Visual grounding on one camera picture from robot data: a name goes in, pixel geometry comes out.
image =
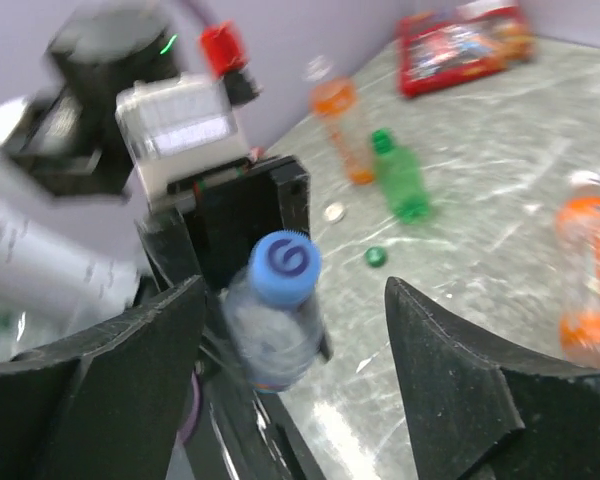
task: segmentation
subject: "white cylinder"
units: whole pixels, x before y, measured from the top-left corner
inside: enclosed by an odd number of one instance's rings
[[[90,251],[0,200],[1,300],[58,321],[86,315],[93,324],[129,306],[138,282],[133,263]]]

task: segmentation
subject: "clear plastic bottle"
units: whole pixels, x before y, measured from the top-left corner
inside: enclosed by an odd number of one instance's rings
[[[371,183],[373,155],[369,129],[353,81],[333,73],[333,64],[324,56],[309,62],[305,80],[315,86],[310,93],[311,110],[324,124],[329,138],[342,157],[352,183]]]
[[[571,188],[556,228],[565,260],[560,341],[569,360],[600,368],[600,176],[575,172]]]
[[[229,285],[227,326],[255,390],[284,391],[315,359],[324,326],[315,286],[322,259],[301,233],[263,237]]]
[[[179,436],[176,437],[176,443],[171,451],[171,461],[167,469],[166,480],[195,480],[187,451]]]
[[[59,340],[65,335],[59,322],[10,308],[0,303],[0,362],[17,354]]]

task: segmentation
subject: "red connector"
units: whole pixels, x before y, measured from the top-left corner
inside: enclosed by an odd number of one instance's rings
[[[230,70],[241,70],[247,65],[242,40],[232,22],[206,28],[199,40],[216,76],[221,77]]]

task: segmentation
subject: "green led light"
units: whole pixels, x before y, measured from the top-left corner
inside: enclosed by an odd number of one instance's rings
[[[173,42],[176,41],[176,38],[178,38],[177,35],[174,35],[173,37],[171,37],[169,39],[169,42],[167,42],[167,44],[165,45],[165,47],[160,50],[160,55],[164,55],[165,53],[167,53],[169,50],[171,50],[171,47],[173,47]]]

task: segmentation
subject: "plastic water bottle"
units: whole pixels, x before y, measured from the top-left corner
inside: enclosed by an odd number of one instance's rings
[[[229,285],[224,313],[255,390],[284,391],[313,363],[324,334],[315,294],[321,266],[308,237],[278,231],[256,244]]]
[[[59,340],[65,333],[60,322],[0,303],[0,362],[8,362],[21,352]]]
[[[560,340],[566,357],[600,368],[600,176],[571,176],[571,195],[557,217],[564,264]]]

